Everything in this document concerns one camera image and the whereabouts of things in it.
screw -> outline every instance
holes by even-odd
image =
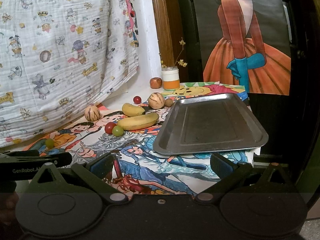
[[[125,194],[122,194],[122,193],[113,193],[110,195],[110,199],[112,201],[123,201],[125,199]]]
[[[210,201],[213,199],[213,195],[211,193],[199,193],[197,198],[201,201]]]
[[[165,200],[164,199],[158,199],[158,204],[164,204]]]

red cherry tomato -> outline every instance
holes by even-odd
[[[133,102],[134,102],[136,105],[141,104],[141,97],[138,97],[138,96],[134,97],[134,98],[133,98]]]
[[[104,127],[104,131],[107,133],[107,134],[112,134],[112,129],[117,126],[116,123],[114,122],[108,122],[105,127]]]

banana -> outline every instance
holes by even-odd
[[[134,106],[132,104],[125,103],[122,106],[122,112],[126,116],[133,117],[133,116],[143,115],[145,111],[141,106]]]
[[[153,126],[158,119],[159,115],[157,113],[150,113],[121,119],[117,125],[126,131],[139,130]]]

stainless steel tray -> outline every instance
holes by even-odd
[[[153,143],[163,155],[258,148],[268,134],[236,94],[178,100]]]

circular pad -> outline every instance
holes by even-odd
[[[220,210],[234,227],[262,237],[286,236],[296,232],[307,216],[307,207],[298,193],[244,193],[234,190],[222,198]]]
[[[81,188],[79,193],[25,193],[16,217],[26,230],[41,236],[67,236],[90,226],[101,214],[102,200]]]

